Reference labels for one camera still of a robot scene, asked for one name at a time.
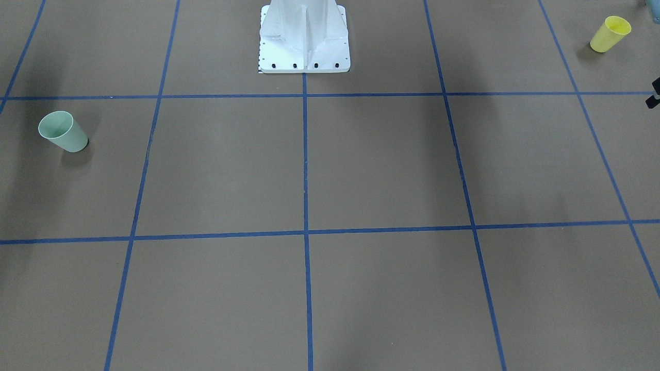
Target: blue object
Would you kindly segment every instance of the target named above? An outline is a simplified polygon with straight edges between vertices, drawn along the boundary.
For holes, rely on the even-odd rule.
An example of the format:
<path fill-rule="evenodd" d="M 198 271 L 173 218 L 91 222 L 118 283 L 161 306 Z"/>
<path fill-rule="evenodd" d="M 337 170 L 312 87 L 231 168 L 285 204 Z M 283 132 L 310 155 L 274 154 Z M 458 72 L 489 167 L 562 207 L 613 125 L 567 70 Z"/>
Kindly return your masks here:
<path fill-rule="evenodd" d="M 651 17 L 653 17 L 653 22 L 660 24 L 660 0 L 646 0 L 646 4 L 651 10 Z"/>

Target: gray floor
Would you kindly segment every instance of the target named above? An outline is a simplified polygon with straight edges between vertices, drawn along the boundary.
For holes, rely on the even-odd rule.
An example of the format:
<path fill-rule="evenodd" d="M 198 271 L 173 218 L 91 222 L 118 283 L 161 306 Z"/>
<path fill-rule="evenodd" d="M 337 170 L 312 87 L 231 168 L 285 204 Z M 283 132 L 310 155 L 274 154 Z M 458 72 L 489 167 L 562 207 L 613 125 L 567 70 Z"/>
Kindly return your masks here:
<path fill-rule="evenodd" d="M 266 2 L 0 1 L 0 370 L 660 370 L 642 0 L 343 0 L 306 77 Z"/>

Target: grid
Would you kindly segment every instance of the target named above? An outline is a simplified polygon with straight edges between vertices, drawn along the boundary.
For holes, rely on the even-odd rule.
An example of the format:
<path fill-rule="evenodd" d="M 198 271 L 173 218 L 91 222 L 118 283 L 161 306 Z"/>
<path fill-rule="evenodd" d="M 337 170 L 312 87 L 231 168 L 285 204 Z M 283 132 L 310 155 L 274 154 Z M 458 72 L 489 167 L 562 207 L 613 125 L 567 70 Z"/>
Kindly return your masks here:
<path fill-rule="evenodd" d="M 444 76 L 442 72 L 442 66 L 440 63 L 440 54 L 442 51 L 438 51 L 436 45 L 436 39 L 433 31 L 433 24 L 431 19 L 431 14 L 428 6 L 427 0 L 422 0 L 424 3 L 424 9 L 426 12 L 426 22 L 428 24 L 428 30 L 430 35 L 430 45 L 429 47 L 433 49 L 433 54 L 435 57 L 435 62 L 438 70 L 438 78 L 440 81 L 440 86 L 442 88 L 441 92 L 400 92 L 400 93 L 390 93 L 390 92 L 369 92 L 369 93 L 347 93 L 347 94 L 314 94 L 308 92 L 308 83 L 307 76 L 302 74 L 302 93 L 301 94 L 164 94 L 164 85 L 168 72 L 168 63 L 170 60 L 170 54 L 172 51 L 172 44 L 174 38 L 176 37 L 176 27 L 177 19 L 179 14 L 179 9 L 182 0 L 176 0 L 176 7 L 174 9 L 172 27 L 170 30 L 170 37 L 167 47 L 166 55 L 164 56 L 164 63 L 162 66 L 162 75 L 160 79 L 160 88 L 158 89 L 157 94 L 153 95 L 114 95 L 114 96 L 11 96 L 11 91 L 13 85 L 17 79 L 18 73 L 20 71 L 22 62 L 25 58 L 25 55 L 30 47 L 30 43 L 34 36 L 34 33 L 39 25 L 42 13 L 44 11 L 44 6 L 47 0 L 42 0 L 34 24 L 30 31 L 29 37 L 25 43 L 23 51 L 20 55 L 14 73 L 11 77 L 9 85 L 5 91 L 4 97 L 0 103 L 0 114 L 2 113 L 5 104 L 9 101 L 27 101 L 27 100 L 134 100 L 134 99 L 155 99 L 156 107 L 153 114 L 150 135 L 146 147 L 146 155 L 143 164 L 143 170 L 141 174 L 141 181 L 139 185 L 139 191 L 137 194 L 137 200 L 135 202 L 135 212 L 133 216 L 133 222 L 131 225 L 131 232 L 128 236 L 97 236 L 97 237 L 80 237 L 80 238 L 35 238 L 35 239 L 14 239 L 14 240 L 0 240 L 0 246 L 4 245 L 18 245 L 18 244 L 63 244 L 63 243 L 77 243 L 77 242 L 127 242 L 127 251 L 125 256 L 125 262 L 123 266 L 123 273 L 121 276 L 121 284 L 119 287 L 119 293 L 117 296 L 117 304 L 115 309 L 114 322 L 112 325 L 112 332 L 110 334 L 110 341 L 108 345 L 108 352 L 105 363 L 105 370 L 110 369 L 112 354 L 114 349 L 114 341 L 116 337 L 117 327 L 120 321 L 121 306 L 123 300 L 123 293 L 126 286 L 126 280 L 129 273 L 129 265 L 131 262 L 131 252 L 133 250 L 133 243 L 135 241 L 148 241 L 148 240 L 186 240 L 186 239 L 203 239 L 203 238 L 249 238 L 249 237 L 260 237 L 260 236 L 303 236 L 304 237 L 304 253 L 305 253 L 305 266 L 306 266 L 306 296 L 307 296 L 307 330 L 308 330 L 308 367 L 312 371 L 314 369 L 314 350 L 312 344 L 312 333 L 313 333 L 313 316 L 312 316 L 312 282 L 311 282 L 311 273 L 310 273 L 310 236 L 319 235 L 319 234 L 373 234 L 373 233 L 393 233 L 393 232 L 426 232 L 426 231 L 451 231 L 451 230 L 468 230 L 472 232 L 474 245 L 477 251 L 480 271 L 482 275 L 482 281 L 484 286 L 484 293 L 488 302 L 488 309 L 490 312 L 490 319 L 492 322 L 492 330 L 494 332 L 494 337 L 497 343 L 498 354 L 500 357 L 500 364 L 503 371 L 507 370 L 505 351 L 500 340 L 500 334 L 498 330 L 498 322 L 496 318 L 496 309 L 493 305 L 493 301 L 490 294 L 490 287 L 488 283 L 488 275 L 486 274 L 486 267 L 484 264 L 484 259 L 481 252 L 480 240 L 479 240 L 479 231 L 480 230 L 497 230 L 497 229 L 515 229 L 515 228 L 557 228 L 557 227 L 580 227 L 580 226 L 604 226 L 604 225 L 622 225 L 628 226 L 630 233 L 632 234 L 634 241 L 639 249 L 640 257 L 643 259 L 643 262 L 646 266 L 649 278 L 655 288 L 655 291 L 660 298 L 660 287 L 657 281 L 657 278 L 651 268 L 647 255 L 645 253 L 644 247 L 640 242 L 638 234 L 636 232 L 636 226 L 641 224 L 660 224 L 660 219 L 633 219 L 631 218 L 628 208 L 623 200 L 617 182 L 614 178 L 614 174 L 610 168 L 605 152 L 601 146 L 601 142 L 598 138 L 596 130 L 594 129 L 593 124 L 591 123 L 591 118 L 589 112 L 583 101 L 583 96 L 589 95 L 635 95 L 635 96 L 648 96 L 651 94 L 651 91 L 619 91 L 619 92 L 605 92 L 605 91 L 580 91 L 572 74 L 572 71 L 569 67 L 569 64 L 566 60 L 564 52 L 562 51 L 562 46 L 558 41 L 558 38 L 555 34 L 554 28 L 552 26 L 551 19 L 546 12 L 543 0 L 538 0 L 538 5 L 543 12 L 543 16 L 546 20 L 548 31 L 552 35 L 552 39 L 556 45 L 557 52 L 559 53 L 566 73 L 570 79 L 570 82 L 573 86 L 573 91 L 564 91 L 564 92 L 551 92 L 551 91 L 538 91 L 538 92 L 449 92 L 446 89 Z M 565 96 L 575 96 L 579 105 L 582 109 L 585 123 L 588 125 L 589 130 L 593 136 L 593 140 L 597 146 L 600 157 L 605 165 L 607 174 L 611 181 L 612 187 L 618 198 L 620 207 L 624 213 L 625 219 L 621 220 L 584 220 L 577 222 L 540 222 L 540 223 L 519 223 L 519 224 L 477 224 L 475 222 L 475 217 L 473 213 L 473 208 L 471 205 L 470 194 L 469 194 L 469 185 L 466 182 L 465 174 L 463 171 L 463 163 L 461 160 L 461 151 L 460 145 L 457 140 L 456 132 L 453 125 L 453 118 L 451 112 L 451 106 L 449 103 L 448 97 L 450 96 L 546 96 L 546 95 L 565 95 Z M 308 100 L 314 98 L 328 98 L 328 97 L 375 97 L 375 96 L 437 96 L 442 97 L 445 104 L 446 115 L 449 121 L 449 128 L 451 131 L 451 139 L 453 141 L 453 146 L 455 149 L 456 161 L 463 185 L 463 195 L 465 198 L 465 205 L 467 208 L 469 216 L 469 224 L 466 225 L 454 225 L 454 226 L 407 226 L 407 227 L 392 227 L 392 228 L 337 228 L 337 229 L 311 229 L 309 224 L 309 193 L 308 193 Z M 159 235 L 140 235 L 137 234 L 137 223 L 140 215 L 140 208 L 143 198 L 143 192 L 145 188 L 145 182 L 149 170 L 149 153 L 154 139 L 154 132 L 156 131 L 158 123 L 158 114 L 163 99 L 198 99 L 198 98 L 300 98 L 302 100 L 302 132 L 303 132 L 303 148 L 304 148 L 304 226 L 301 230 L 280 230 L 280 231 L 257 231 L 257 232 L 227 232 L 227 233 L 204 233 L 204 234 L 159 234 Z"/>

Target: yellow cup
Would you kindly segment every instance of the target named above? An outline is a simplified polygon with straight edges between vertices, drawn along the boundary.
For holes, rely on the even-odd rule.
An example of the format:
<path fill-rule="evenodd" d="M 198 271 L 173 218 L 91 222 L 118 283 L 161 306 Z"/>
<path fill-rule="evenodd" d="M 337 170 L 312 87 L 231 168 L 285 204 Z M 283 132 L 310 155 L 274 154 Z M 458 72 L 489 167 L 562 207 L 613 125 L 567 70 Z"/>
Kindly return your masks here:
<path fill-rule="evenodd" d="M 596 35 L 593 36 L 589 45 L 591 49 L 599 53 L 605 53 L 629 34 L 631 30 L 632 27 L 627 20 L 616 15 L 609 16 L 596 31 Z"/>

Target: white metal bracket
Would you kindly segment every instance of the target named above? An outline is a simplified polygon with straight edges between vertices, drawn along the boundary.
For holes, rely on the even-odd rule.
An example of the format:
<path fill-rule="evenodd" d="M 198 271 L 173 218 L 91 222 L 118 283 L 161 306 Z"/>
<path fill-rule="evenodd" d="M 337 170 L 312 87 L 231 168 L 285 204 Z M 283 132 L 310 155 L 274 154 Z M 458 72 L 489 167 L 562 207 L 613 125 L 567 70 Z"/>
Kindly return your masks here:
<path fill-rule="evenodd" d="M 261 8 L 259 72 L 350 69 L 346 9 L 335 0 L 272 0 Z"/>

